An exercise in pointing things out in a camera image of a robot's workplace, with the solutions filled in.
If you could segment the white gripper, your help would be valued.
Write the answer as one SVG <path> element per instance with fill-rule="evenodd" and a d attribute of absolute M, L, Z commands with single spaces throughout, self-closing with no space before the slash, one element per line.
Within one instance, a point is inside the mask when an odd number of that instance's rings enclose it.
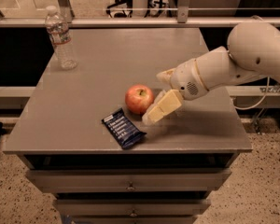
<path fill-rule="evenodd" d="M 142 117 L 142 121 L 146 125 L 157 123 L 176 111 L 182 106 L 183 98 L 191 101 L 208 93 L 195 59 L 180 64 L 176 69 L 172 68 L 159 72 L 156 78 L 162 83 L 170 83 L 175 90 L 161 91 L 158 94 L 154 103 Z"/>

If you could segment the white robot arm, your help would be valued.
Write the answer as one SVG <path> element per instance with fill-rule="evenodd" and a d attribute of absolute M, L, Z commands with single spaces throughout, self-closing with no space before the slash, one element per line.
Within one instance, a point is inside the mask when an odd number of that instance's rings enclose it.
<path fill-rule="evenodd" d="M 226 47 L 183 62 L 157 74 L 170 86 L 161 91 L 142 121 L 152 125 L 185 101 L 205 96 L 221 86 L 240 85 L 263 77 L 280 83 L 280 31 L 263 21 L 244 22 L 230 32 Z"/>

